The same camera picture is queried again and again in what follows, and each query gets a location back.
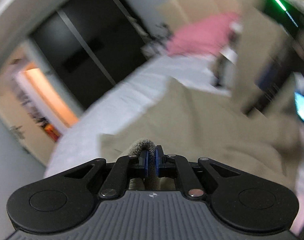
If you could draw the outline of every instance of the black wardrobe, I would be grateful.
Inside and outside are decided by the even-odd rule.
[[[85,109],[146,61],[115,0],[70,0],[31,37]]]

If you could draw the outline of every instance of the pink pillow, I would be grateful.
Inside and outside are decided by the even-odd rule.
[[[175,32],[167,43],[167,54],[218,55],[221,48],[228,43],[230,24],[239,19],[234,12],[212,15],[199,22],[186,25]]]

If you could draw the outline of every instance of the white bedsheet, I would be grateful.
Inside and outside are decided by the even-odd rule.
[[[210,55],[149,60],[95,102],[60,139],[45,177],[100,157],[99,134],[115,134],[138,118],[162,97],[169,77],[187,87],[228,95],[228,91],[210,85],[214,76],[208,67],[213,60]]]

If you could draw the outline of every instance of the metal screw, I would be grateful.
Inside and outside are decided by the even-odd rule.
[[[189,195],[191,197],[201,197],[204,195],[204,191],[199,188],[194,188],[194,189],[189,190]]]
[[[101,195],[103,197],[113,197],[114,195],[116,195],[116,190],[113,188],[107,188],[101,191]]]

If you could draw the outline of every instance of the logo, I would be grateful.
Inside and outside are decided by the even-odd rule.
[[[157,195],[155,192],[149,194],[149,197],[151,197],[151,198],[155,198],[155,197],[157,197],[157,196],[158,196],[158,195]]]

